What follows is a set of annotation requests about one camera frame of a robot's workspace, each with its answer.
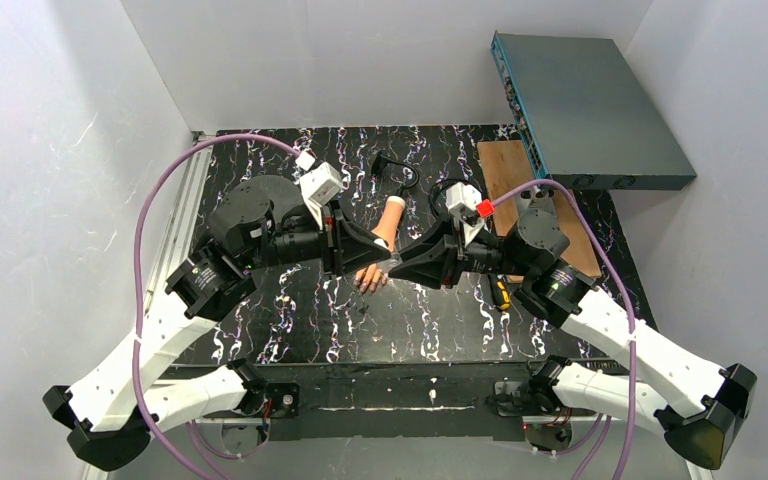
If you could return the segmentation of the clear nail polish bottle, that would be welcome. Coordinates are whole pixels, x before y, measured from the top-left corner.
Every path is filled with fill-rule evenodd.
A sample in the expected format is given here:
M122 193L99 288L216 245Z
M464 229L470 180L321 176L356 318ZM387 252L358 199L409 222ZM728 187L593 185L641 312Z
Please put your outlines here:
M380 263L380 267L384 271L389 272L390 270L392 270L396 266L400 265L401 263L402 263L401 257L399 255L397 255L397 254L393 254L393 255L390 256L389 259L387 259L385 261L382 261Z

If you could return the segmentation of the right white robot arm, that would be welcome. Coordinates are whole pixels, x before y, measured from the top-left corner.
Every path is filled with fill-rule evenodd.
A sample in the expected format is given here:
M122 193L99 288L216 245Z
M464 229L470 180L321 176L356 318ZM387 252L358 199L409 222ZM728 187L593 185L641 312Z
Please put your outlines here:
M504 237L486 231L473 241L449 215L404 248L390 275L427 288L450 288L465 272L522 277L512 296L537 319L576 336L616 360L627 377L598 373L552 356L529 381L529 396L560 406L621 417L660 433L685 460L719 469L747 419L756 375L722 367L673 343L628 310L594 278L563 260L568 238L554 217L528 209Z

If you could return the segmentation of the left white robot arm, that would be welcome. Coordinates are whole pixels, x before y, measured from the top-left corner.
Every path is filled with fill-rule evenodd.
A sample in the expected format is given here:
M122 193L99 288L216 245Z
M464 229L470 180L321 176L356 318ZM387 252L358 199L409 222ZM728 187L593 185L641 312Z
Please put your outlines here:
M52 386L44 405L67 428L76 457L106 472L136 459L159 433L199 417L280 408L290 385L270 384L244 360L167 387L158 380L255 291L254 270L317 260L325 274L340 277L389 256L387 243L355 224L337 200L309 200L273 176L246 181L209 215L140 330L83 379Z

